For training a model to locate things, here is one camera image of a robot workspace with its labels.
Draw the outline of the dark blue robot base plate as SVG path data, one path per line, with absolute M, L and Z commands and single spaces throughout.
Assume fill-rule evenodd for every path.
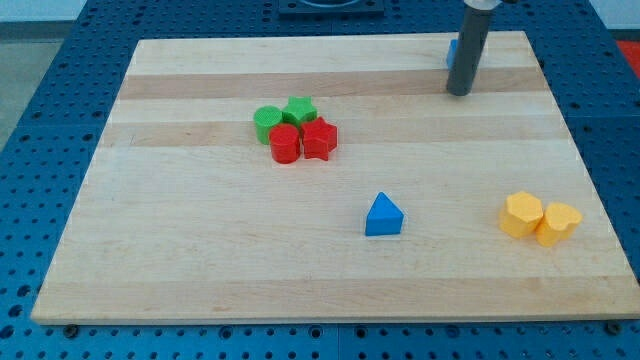
M 353 15 L 384 13 L 383 0 L 278 0 L 280 17 L 302 15 Z

